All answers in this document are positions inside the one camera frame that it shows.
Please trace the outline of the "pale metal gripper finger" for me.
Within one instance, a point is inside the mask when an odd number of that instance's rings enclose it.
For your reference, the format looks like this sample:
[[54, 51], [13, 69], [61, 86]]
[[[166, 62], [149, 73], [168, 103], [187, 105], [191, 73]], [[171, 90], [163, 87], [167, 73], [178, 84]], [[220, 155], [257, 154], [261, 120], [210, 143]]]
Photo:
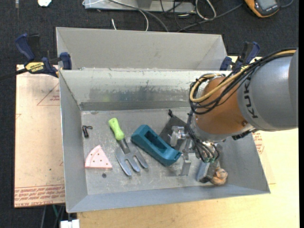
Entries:
[[183, 164], [180, 172], [180, 176], [187, 176], [190, 171], [190, 166], [191, 166], [191, 160], [189, 158], [189, 153], [186, 151], [183, 151]]
[[208, 182], [210, 178], [208, 177], [210, 163], [201, 162], [199, 170], [197, 172], [196, 180], [199, 182]]

